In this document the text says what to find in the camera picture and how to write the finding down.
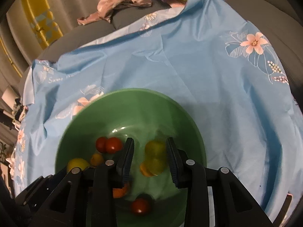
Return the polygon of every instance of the green bowl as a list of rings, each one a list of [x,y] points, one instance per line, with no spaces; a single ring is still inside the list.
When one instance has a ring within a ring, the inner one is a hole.
[[[147,142],[165,141],[170,136],[190,159],[206,166],[202,137],[189,114],[177,102],[156,91],[123,89],[106,94],[86,106],[66,128],[57,151],[56,172],[73,158],[89,161],[96,152],[95,141],[101,136],[118,137],[123,142],[132,137],[135,144],[131,190],[123,200],[116,199],[118,227],[180,226],[185,216],[187,190],[175,187],[168,167],[158,176],[145,177],[139,166],[144,161]],[[153,211],[144,217],[133,215],[125,207],[142,193],[155,199]]]

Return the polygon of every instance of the silver rivet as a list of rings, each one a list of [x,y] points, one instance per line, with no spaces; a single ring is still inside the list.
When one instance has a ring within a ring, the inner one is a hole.
[[[186,161],[186,163],[187,163],[189,166],[193,166],[193,165],[195,164],[195,161],[192,160],[192,159],[188,159],[188,160]]]
[[[72,174],[77,174],[80,172],[80,169],[78,167],[75,167],[72,169]]]
[[[221,172],[223,172],[224,174],[227,174],[227,173],[229,173],[229,170],[226,167],[222,167]]]
[[[105,164],[106,164],[107,166],[112,166],[114,163],[115,163],[115,162],[114,162],[112,159],[109,159],[109,160],[105,161]]]

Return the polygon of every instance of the blue fabric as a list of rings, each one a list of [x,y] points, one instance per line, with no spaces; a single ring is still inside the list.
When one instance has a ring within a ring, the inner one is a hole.
[[[188,0],[178,16],[157,21],[174,11],[148,15],[125,29],[127,35],[97,40],[56,64],[33,63],[26,86],[33,93],[25,96],[33,94],[34,104],[19,133],[17,191],[54,173],[59,140],[80,98],[148,88],[185,108],[202,134],[208,167],[230,168],[272,221],[288,191],[296,192],[298,202],[302,113],[271,44],[261,36],[264,52],[249,53],[243,42],[259,30],[224,0]]]

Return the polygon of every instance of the pink cloth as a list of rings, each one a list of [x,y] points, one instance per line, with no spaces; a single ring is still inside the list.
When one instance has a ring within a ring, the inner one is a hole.
[[[77,19],[79,25],[86,25],[101,19],[111,22],[111,16],[114,9],[123,9],[131,6],[149,7],[151,0],[100,0],[97,6],[97,12],[90,16]]]

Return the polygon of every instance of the bowl rim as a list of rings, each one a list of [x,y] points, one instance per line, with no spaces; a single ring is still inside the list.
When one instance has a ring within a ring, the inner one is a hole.
[[[115,91],[106,93],[102,96],[99,96],[94,101],[92,101],[88,105],[86,105],[83,109],[81,109],[80,112],[78,112],[75,116],[72,117],[72,120],[66,126],[66,128],[65,128],[65,130],[64,130],[64,132],[63,132],[63,134],[62,134],[62,136],[59,140],[59,144],[58,144],[57,151],[56,151],[56,157],[55,157],[55,171],[56,171],[58,153],[59,153],[59,150],[60,150],[60,147],[61,147],[61,144],[62,144],[62,140],[63,140],[64,136],[66,135],[67,131],[69,130],[69,127],[72,125],[75,117],[77,117],[79,114],[81,114],[85,109],[87,109],[90,105],[92,105],[97,100],[99,100],[101,98],[108,97],[110,95],[115,95],[115,94],[121,93],[121,92],[146,92],[146,93],[154,94],[154,95],[157,95],[161,98],[164,98],[165,100],[169,101],[171,104],[175,105],[178,109],[180,109],[185,114],[185,116],[188,118],[189,122],[191,123],[192,127],[194,128],[194,131],[197,134],[197,139],[199,141],[199,145],[202,144],[202,147],[200,146],[201,153],[202,153],[202,164],[203,164],[204,167],[207,166],[206,151],[205,151],[205,146],[204,146],[204,142],[203,142],[200,130],[197,127],[196,122],[193,120],[193,118],[189,115],[189,113],[178,102],[176,102],[175,100],[173,100],[169,96],[167,96],[165,94],[162,94],[162,93],[160,93],[158,91],[155,91],[155,90],[145,89],[145,88],[125,88],[125,89],[115,90]]]

